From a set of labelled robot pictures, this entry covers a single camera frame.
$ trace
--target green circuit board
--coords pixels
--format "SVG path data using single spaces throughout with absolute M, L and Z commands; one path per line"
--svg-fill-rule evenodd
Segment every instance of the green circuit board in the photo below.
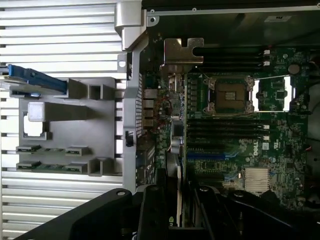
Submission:
M 202 184 L 256 195 L 272 191 L 281 205 L 298 209 L 306 171 L 309 53 L 275 48 L 268 57 L 262 72 L 187 75 L 184 165 Z M 289 75 L 292 65 L 299 72 Z M 259 112 L 249 104 L 252 79 L 259 80 Z M 288 95 L 301 92 L 297 104 L 288 105 Z

